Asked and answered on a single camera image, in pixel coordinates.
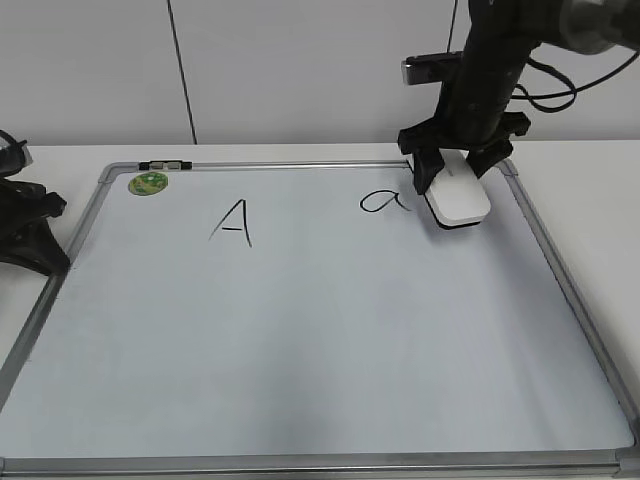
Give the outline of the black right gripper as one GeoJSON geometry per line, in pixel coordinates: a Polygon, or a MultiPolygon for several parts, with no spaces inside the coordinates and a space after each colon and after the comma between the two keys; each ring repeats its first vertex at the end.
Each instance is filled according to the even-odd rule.
{"type": "Polygon", "coordinates": [[[413,186],[418,194],[425,194],[445,167],[438,148],[476,150],[468,153],[467,164],[478,179],[511,155],[510,136],[523,136],[530,128],[525,113],[506,110],[512,91],[511,84],[502,82],[442,84],[433,116],[402,129],[397,137],[403,154],[413,151],[413,186]]]}

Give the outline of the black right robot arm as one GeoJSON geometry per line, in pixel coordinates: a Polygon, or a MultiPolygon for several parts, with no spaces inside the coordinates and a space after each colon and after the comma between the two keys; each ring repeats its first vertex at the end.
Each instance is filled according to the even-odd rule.
{"type": "Polygon", "coordinates": [[[507,106],[526,66],[556,75],[532,59],[542,44],[596,55],[615,45],[639,49],[636,1],[472,1],[463,50],[408,57],[408,85],[441,86],[433,116],[401,130],[397,144],[413,159],[413,185],[424,194],[444,167],[445,149],[466,152],[476,177],[506,159],[512,136],[531,122],[507,106]]]}

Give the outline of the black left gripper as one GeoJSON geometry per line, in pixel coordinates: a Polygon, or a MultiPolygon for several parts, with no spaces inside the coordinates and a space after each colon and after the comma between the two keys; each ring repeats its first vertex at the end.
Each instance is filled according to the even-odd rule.
{"type": "Polygon", "coordinates": [[[66,201],[38,183],[11,181],[32,163],[27,141],[1,131],[1,262],[42,275],[61,275],[70,260],[47,218],[63,214],[66,201]]]}

